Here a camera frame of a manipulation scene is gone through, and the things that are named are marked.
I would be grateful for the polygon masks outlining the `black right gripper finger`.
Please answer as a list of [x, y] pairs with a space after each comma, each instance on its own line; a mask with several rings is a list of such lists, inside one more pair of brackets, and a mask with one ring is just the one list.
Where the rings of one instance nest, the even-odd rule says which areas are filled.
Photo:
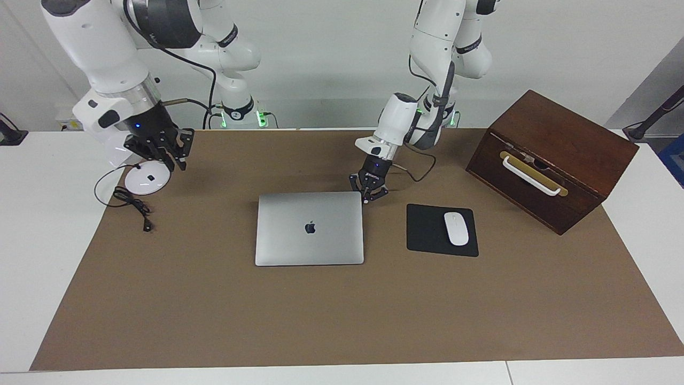
[[190, 155], [195, 139], [192, 128], [171, 128], [160, 132], [160, 161], [173, 173], [176, 166], [186, 169], [186, 157]]
[[164, 151], [163, 148], [160, 150], [159, 139], [161, 139], [159, 134], [147, 137], [129, 134], [124, 141], [124, 147], [144, 160], [163, 161]]

